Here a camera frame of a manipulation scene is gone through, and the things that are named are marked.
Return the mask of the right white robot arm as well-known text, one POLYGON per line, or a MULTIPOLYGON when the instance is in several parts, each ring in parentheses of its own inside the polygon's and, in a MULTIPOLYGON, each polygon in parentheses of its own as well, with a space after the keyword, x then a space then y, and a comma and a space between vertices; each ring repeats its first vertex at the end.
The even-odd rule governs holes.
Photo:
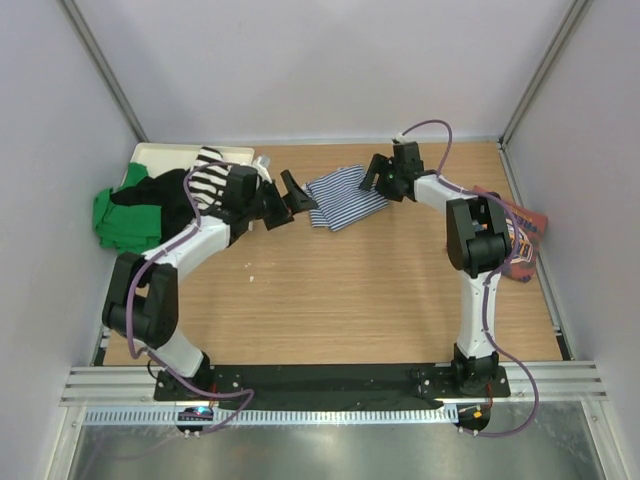
POLYGON ((444 215, 447 256, 461 280, 461 325, 450 381, 459 394, 476 394, 498 377, 496 295, 501 268, 512 253, 503 202, 426 170, 415 142, 395 143, 390 157, 375 154, 360 188, 391 201, 409 199, 444 215))

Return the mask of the green tank top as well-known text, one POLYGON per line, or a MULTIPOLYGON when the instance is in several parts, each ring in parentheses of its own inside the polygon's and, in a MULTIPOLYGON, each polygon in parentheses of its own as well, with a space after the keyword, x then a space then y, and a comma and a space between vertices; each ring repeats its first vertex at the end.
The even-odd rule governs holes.
POLYGON ((142 253, 160 244, 161 207, 134 201, 131 206, 117 204, 111 196, 137 187, 150 180, 148 170, 139 163, 128 165, 121 188, 101 190, 93 200, 92 227, 102 248, 114 248, 119 253, 142 253))

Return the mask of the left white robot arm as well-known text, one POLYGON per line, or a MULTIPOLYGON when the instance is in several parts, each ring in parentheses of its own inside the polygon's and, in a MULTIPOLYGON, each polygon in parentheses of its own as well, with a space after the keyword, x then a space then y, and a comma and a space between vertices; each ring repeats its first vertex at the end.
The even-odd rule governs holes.
POLYGON ((316 208, 289 171, 281 177, 284 194, 262 166, 199 163, 184 181, 194 221, 156 248, 142 254, 125 252, 116 259, 103 325, 126 339, 132 357, 147 354, 177 378, 178 389, 189 399, 204 398, 213 381, 208 355, 178 327, 179 284, 205 260, 234 244, 252 221, 274 229, 316 208))

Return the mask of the blue white striped tank top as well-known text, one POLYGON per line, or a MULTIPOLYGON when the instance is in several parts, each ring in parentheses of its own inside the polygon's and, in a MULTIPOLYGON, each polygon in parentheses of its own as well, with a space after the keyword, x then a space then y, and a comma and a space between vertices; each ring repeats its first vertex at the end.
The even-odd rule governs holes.
POLYGON ((340 167, 311 182, 303 191, 316 203, 309 211, 311 226, 342 230, 389 206, 389 201, 375 190, 362 190, 365 179, 362 165, 340 167))

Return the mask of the red tank top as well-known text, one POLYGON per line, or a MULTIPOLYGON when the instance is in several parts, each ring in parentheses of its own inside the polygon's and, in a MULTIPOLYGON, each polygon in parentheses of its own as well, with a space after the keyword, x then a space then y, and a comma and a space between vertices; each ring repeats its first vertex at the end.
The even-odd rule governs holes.
POLYGON ((548 224, 548 218, 515 203, 504 200, 518 225, 518 249, 510 264, 501 274, 521 283, 529 282, 536 273, 539 247, 548 224))

